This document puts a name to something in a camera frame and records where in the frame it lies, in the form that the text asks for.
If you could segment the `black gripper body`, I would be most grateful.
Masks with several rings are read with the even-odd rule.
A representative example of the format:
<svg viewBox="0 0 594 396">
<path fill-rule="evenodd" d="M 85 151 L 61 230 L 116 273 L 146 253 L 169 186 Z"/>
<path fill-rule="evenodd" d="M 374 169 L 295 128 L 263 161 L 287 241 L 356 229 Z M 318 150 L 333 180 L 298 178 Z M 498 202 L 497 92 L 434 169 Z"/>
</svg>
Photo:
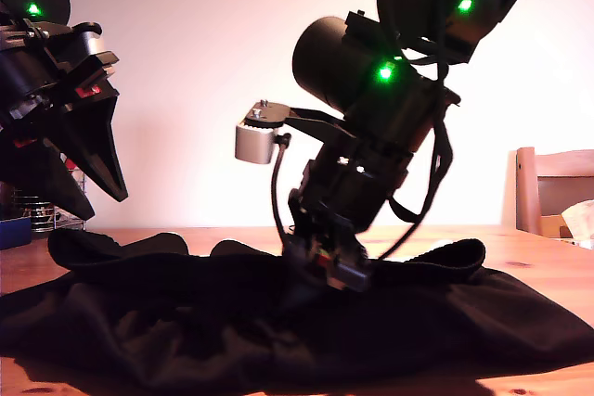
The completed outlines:
<svg viewBox="0 0 594 396">
<path fill-rule="evenodd" d="M 398 147 L 324 145 L 289 194 L 294 228 L 282 255 L 315 286 L 366 290 L 372 265 L 356 236 L 404 182 L 408 164 L 409 152 Z"/>
<path fill-rule="evenodd" d="M 1 52 L 2 136 L 112 136 L 119 92 L 110 51 L 59 60 L 47 47 Z"/>
</svg>

